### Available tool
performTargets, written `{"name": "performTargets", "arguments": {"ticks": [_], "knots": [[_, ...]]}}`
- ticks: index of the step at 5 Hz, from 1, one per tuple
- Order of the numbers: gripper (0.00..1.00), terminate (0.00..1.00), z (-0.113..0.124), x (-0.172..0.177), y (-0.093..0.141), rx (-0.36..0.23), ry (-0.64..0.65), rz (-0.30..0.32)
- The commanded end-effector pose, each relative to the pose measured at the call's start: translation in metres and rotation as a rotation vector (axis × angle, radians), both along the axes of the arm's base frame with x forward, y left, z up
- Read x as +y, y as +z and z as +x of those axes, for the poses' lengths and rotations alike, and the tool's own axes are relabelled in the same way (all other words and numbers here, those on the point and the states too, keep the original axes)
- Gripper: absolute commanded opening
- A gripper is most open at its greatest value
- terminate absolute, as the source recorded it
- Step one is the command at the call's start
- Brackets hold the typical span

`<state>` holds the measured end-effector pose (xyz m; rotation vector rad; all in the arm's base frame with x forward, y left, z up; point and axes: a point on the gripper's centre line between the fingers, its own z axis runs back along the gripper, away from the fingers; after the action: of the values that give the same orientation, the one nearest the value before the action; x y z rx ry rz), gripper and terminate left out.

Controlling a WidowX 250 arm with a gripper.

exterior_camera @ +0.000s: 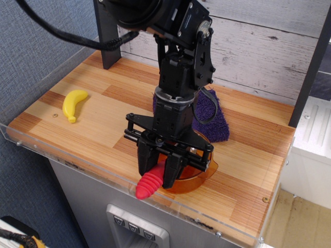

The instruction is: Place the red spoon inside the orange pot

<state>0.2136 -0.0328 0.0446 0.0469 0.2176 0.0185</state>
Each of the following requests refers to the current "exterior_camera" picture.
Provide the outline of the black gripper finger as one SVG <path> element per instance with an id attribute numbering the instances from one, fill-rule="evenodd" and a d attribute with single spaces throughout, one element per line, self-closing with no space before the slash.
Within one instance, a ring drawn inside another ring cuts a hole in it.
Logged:
<path id="1" fill-rule="evenodd" d="M 143 176 L 158 163 L 158 150 L 146 140 L 138 141 L 138 166 L 139 174 Z"/>
<path id="2" fill-rule="evenodd" d="M 170 189 L 177 178 L 179 178 L 187 165 L 184 155 L 172 153 L 165 160 L 163 185 L 164 189 Z"/>

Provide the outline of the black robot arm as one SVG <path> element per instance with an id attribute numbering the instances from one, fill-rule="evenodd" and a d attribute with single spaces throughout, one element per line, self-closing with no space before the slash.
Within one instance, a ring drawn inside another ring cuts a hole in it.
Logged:
<path id="1" fill-rule="evenodd" d="M 197 1 L 100 1 L 115 23 L 127 30 L 119 38 L 96 42 L 59 30 L 25 1 L 25 13 L 55 37 L 84 47 L 114 51 L 138 36 L 154 35 L 158 45 L 159 84 L 153 116 L 130 113 L 125 137 L 136 142 L 140 175 L 150 172 L 161 154 L 166 160 L 163 187 L 169 189 L 186 166 L 208 169 L 213 146 L 192 128 L 199 93 L 207 94 L 215 68 L 210 57 L 213 35 L 209 12 Z"/>

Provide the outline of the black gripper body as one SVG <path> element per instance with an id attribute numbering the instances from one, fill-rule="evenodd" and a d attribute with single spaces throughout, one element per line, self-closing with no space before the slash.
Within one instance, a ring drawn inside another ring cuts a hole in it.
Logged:
<path id="1" fill-rule="evenodd" d="M 175 104 L 158 100 L 153 117 L 130 113 L 126 115 L 128 127 L 125 138 L 136 142 L 146 140 L 156 149 L 163 146 L 166 141 L 190 140 L 194 105 Z"/>

